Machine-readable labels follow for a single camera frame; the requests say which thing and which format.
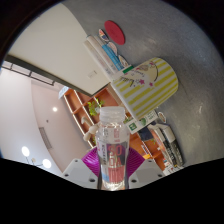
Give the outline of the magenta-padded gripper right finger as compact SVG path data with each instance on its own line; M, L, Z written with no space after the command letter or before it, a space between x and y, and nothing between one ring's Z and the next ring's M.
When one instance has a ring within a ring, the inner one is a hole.
M152 159L144 159L130 148L127 158L127 184L129 189L143 187L164 177L163 171Z

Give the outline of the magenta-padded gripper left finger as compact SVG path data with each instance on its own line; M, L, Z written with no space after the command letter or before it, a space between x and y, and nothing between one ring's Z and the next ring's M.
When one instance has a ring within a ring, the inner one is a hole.
M92 148L82 159L73 159L62 177L78 186L99 189L100 164L97 148Z

